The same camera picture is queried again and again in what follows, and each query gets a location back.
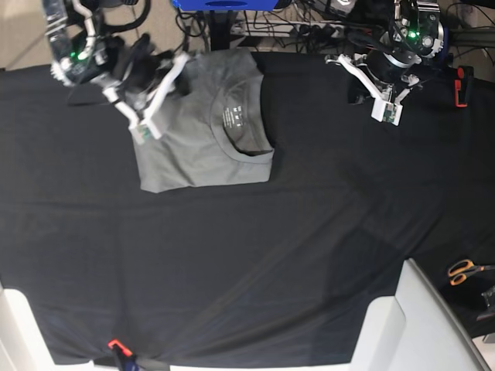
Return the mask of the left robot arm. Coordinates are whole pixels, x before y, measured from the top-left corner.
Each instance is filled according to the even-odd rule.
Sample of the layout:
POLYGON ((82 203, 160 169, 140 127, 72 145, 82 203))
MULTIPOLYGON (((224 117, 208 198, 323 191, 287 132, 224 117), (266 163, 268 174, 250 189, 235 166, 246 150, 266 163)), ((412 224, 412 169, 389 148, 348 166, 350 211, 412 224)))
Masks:
POLYGON ((374 120, 399 125, 402 101, 425 83, 413 69, 429 65, 444 49, 446 32, 440 15, 437 1, 394 1, 387 30, 380 37, 350 32, 348 40, 369 46, 368 53, 325 56, 325 63, 339 65, 353 77, 348 102, 361 104, 371 98, 374 120))

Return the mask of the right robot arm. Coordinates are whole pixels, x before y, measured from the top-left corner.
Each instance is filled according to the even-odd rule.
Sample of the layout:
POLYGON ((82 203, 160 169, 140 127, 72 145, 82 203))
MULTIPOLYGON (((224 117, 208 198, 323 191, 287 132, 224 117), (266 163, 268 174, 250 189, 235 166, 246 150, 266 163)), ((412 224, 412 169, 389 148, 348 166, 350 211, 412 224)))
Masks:
POLYGON ((136 30, 148 18, 151 2, 132 22, 110 25, 105 10, 130 9, 135 1, 44 1, 46 38, 53 56, 52 76, 71 90, 92 83, 108 103, 129 120, 128 130, 138 144, 160 139, 166 132, 160 111, 173 93, 187 93, 182 74, 190 60, 187 51, 155 53, 149 34, 128 46, 119 36, 136 30))

